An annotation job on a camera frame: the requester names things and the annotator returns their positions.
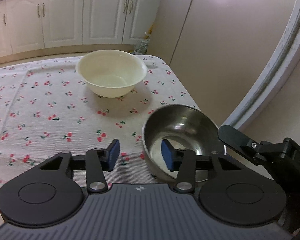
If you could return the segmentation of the stainless steel bowl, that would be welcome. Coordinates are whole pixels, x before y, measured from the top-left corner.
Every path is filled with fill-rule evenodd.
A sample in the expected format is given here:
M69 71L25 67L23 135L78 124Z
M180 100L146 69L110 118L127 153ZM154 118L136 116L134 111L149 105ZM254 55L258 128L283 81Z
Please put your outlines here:
M175 149L188 148L196 155L226 154L218 139L218 126L201 111L186 105L166 105L150 114L142 128L146 160L154 178L172 183L178 172L169 171L161 154L161 142L168 140Z

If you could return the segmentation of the cream plastic bowl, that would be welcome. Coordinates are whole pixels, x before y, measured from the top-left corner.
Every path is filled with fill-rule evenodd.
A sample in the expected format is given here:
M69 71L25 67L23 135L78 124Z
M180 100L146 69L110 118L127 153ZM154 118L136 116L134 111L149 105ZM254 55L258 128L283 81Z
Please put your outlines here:
M76 72L96 95L117 98L130 92L147 75L146 64L120 50L98 50L76 63Z

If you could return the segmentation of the white lower kitchen cabinets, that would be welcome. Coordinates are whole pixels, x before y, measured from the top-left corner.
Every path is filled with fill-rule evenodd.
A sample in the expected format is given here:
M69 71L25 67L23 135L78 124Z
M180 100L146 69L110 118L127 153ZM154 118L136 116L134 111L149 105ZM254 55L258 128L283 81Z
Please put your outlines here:
M66 53L73 46L132 46L160 0L0 0L0 58Z

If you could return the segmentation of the cherry print tablecloth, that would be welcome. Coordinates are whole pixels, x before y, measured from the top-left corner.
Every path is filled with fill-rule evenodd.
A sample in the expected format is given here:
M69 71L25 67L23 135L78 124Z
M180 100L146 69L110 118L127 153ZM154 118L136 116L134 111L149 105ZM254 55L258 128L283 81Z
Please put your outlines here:
M61 151L80 155L113 139L120 156L107 182L153 183L143 124L161 106L196 103L162 59L142 59L146 77L118 98L94 94L75 70L77 57L0 68L0 188Z

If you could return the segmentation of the silver refrigerator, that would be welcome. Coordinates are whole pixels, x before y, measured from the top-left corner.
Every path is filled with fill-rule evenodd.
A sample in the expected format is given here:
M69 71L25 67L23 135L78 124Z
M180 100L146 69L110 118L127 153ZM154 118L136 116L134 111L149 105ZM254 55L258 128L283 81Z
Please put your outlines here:
M300 12L300 0L161 0L148 53L163 59L221 125Z

